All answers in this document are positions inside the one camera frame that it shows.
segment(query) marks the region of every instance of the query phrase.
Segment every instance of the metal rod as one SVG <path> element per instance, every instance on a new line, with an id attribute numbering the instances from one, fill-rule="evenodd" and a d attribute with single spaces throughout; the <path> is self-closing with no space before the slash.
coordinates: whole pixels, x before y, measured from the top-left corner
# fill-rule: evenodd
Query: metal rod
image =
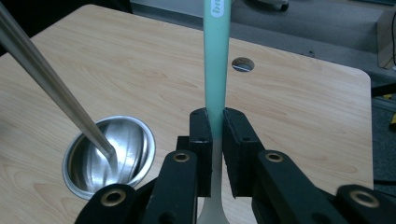
<path id="1" fill-rule="evenodd" d="M 104 137 L 81 104 L 64 85 L 56 72 L 38 51 L 29 36 L 0 2 L 0 43 L 18 61 L 88 139 L 107 158 L 117 161 L 115 149 Z"/>

